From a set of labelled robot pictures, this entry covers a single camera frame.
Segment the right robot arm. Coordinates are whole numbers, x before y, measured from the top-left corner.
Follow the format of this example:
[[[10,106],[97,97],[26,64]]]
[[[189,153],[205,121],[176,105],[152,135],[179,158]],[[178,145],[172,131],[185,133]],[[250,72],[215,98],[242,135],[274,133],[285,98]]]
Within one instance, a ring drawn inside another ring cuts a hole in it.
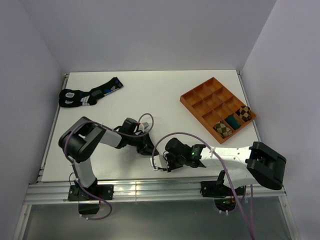
[[[226,173],[216,183],[217,191],[229,194],[233,188],[260,184],[271,190],[281,190],[287,160],[266,144],[255,141],[251,146],[226,148],[206,147],[204,144],[188,146],[172,138],[165,146],[168,171],[188,166],[191,168],[219,168]]]

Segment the brown argyle sock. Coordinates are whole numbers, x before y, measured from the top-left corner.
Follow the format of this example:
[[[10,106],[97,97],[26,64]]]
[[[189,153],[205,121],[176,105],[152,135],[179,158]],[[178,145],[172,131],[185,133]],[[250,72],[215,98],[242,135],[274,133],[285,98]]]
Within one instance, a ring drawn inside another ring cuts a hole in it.
[[[222,137],[226,138],[232,135],[232,130],[227,127],[223,121],[218,121],[215,123],[213,129]]]

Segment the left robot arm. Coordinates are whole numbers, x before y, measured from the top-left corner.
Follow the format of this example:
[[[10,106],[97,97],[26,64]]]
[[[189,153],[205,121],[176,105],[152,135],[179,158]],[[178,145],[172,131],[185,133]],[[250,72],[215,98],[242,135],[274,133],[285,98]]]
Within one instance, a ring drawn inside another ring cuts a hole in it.
[[[86,200],[100,197],[103,191],[92,169],[91,155],[98,144],[122,149],[127,145],[135,147],[142,156],[158,156],[149,135],[153,125],[126,118],[122,125],[108,128],[83,116],[59,139],[58,145],[71,163],[75,175],[75,188]]]

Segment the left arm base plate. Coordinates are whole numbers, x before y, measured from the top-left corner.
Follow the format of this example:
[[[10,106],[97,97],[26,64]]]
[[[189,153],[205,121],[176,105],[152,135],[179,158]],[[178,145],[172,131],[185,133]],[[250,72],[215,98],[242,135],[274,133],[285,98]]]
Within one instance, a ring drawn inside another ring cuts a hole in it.
[[[97,184],[97,185],[93,185],[89,188],[86,188],[86,190],[89,193],[91,193],[92,195],[95,195],[103,200],[112,200],[113,199],[114,186],[112,184],[105,184],[105,185]],[[77,202],[77,201],[81,202],[81,201],[95,201],[96,198],[85,193],[80,188],[80,186],[72,185],[69,188],[67,200],[69,202]]]

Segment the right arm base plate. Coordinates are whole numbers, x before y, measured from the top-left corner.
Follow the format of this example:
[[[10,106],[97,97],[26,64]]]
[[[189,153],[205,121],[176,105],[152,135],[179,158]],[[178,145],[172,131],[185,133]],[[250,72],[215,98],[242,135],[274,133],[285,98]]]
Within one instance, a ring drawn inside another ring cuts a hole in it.
[[[218,183],[218,181],[201,181],[200,182],[200,194],[203,197],[208,198],[225,198],[233,196],[233,192],[230,187]]]

